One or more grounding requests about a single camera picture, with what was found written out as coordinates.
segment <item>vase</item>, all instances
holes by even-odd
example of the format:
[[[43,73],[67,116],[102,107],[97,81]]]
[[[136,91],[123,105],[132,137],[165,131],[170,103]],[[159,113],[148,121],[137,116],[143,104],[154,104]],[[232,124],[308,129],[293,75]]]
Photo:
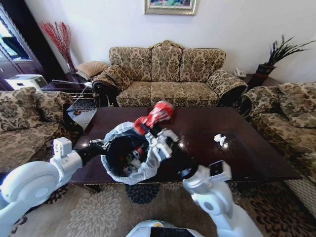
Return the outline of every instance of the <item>vase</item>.
[[[276,67],[259,64],[256,73],[252,76],[248,83],[248,90],[257,86],[262,86],[263,82],[268,78],[274,68]]]
[[[74,64],[73,64],[72,61],[68,61],[68,62],[67,62],[67,67],[68,67],[69,72],[70,72],[71,74],[76,74],[77,69],[75,68],[75,66],[74,66]]]

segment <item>coffee table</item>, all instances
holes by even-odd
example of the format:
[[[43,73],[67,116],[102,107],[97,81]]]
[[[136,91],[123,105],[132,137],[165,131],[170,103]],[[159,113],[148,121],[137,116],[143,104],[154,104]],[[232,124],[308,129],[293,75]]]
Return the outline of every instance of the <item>coffee table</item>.
[[[75,148],[85,147],[92,139],[103,139],[118,124],[134,122],[146,116],[150,108],[99,108],[79,138]],[[163,122],[179,137],[182,148],[205,166],[225,160],[234,181],[272,181],[299,179],[300,175],[241,115],[233,108],[176,108],[173,118]],[[227,147],[214,142],[214,135],[227,138]],[[161,163],[155,177],[145,182],[180,181],[169,161]],[[100,156],[79,169],[70,183],[88,188],[117,183],[105,171]]]

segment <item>red decorative branches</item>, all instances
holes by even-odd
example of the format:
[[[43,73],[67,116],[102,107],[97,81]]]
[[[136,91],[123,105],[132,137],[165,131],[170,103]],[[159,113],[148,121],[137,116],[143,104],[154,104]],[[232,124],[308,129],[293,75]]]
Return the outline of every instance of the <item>red decorative branches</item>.
[[[40,26],[50,37],[60,54],[66,60],[70,72],[76,73],[76,69],[70,55],[71,29],[69,25],[65,24],[64,22],[55,22],[54,24],[50,22],[41,22]]]

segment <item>framed painting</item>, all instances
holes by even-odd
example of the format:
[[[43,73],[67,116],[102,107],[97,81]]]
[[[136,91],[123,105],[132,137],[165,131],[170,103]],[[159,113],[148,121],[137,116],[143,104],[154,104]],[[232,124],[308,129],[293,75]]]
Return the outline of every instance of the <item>framed painting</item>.
[[[194,15],[197,0],[145,0],[145,14]]]

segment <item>plastic bag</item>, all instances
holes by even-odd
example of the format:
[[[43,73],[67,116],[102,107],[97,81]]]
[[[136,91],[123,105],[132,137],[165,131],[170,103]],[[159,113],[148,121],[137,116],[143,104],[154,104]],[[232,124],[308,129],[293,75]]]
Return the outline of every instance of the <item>plastic bag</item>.
[[[134,130],[133,122],[124,122],[116,126],[111,132],[107,133],[104,142],[113,141],[115,138],[122,136],[140,136]],[[113,174],[106,159],[106,156],[101,156],[101,162],[105,167],[107,173],[117,182],[126,183],[129,185],[137,184],[143,180],[154,177],[157,174],[160,162],[155,157],[152,149],[149,147],[147,159],[141,163],[140,168],[135,173],[131,173],[128,177],[121,177]]]

